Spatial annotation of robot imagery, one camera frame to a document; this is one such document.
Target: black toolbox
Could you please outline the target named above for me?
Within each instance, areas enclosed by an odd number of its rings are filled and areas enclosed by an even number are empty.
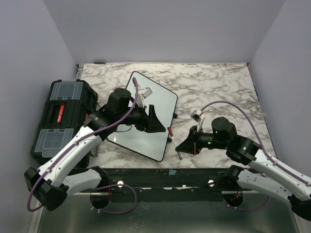
[[[54,157],[96,110],[97,100],[97,93],[83,80],[53,82],[31,149],[32,156],[41,165]],[[89,157],[90,152],[76,168],[87,167]]]

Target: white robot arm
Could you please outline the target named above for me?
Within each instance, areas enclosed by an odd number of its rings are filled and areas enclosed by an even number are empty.
[[[263,177],[241,167],[231,166],[225,175],[225,179],[230,179],[229,183],[290,204],[296,214],[311,221],[310,177],[274,158],[251,139],[238,135],[235,125],[224,117],[212,121],[212,133],[204,133],[200,123],[204,117],[201,115],[201,110],[191,114],[198,124],[190,128],[187,139],[176,147],[176,151],[198,154],[202,148],[226,150],[227,156],[233,161],[265,174]]]
[[[110,94],[104,111],[101,109],[92,113],[64,148],[39,169],[29,168],[25,172],[26,184],[30,191],[27,203],[30,212],[37,210],[30,208],[32,195],[51,211],[61,205],[68,194],[95,188],[100,183],[108,185],[107,174],[98,167],[80,174],[68,175],[90,150],[115,132],[119,124],[134,125],[137,130],[146,133],[166,131],[156,117],[153,105],[149,105],[149,114],[145,112],[144,99],[152,94],[151,90],[145,88],[139,91],[135,78],[133,82],[136,95],[132,107],[128,107],[131,93],[126,89],[117,88]]]

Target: red toolbox label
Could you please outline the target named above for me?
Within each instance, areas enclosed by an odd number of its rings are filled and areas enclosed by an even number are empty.
[[[58,113],[57,123],[62,122],[62,117],[63,117],[64,109],[65,109],[65,106],[61,105],[60,109],[59,109],[59,113]]]

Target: blue tape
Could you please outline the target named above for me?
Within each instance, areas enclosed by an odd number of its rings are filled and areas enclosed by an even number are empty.
[[[176,174],[176,170],[173,170],[173,169],[169,170],[169,175],[170,176],[175,175],[175,174]]]

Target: silver bolt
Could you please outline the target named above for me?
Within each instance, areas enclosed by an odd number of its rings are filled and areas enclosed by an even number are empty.
[[[209,185],[209,187],[214,187],[214,185],[215,185],[214,180],[209,180],[208,185]]]
[[[123,182],[123,181],[118,181],[117,184],[124,184],[124,182]]]

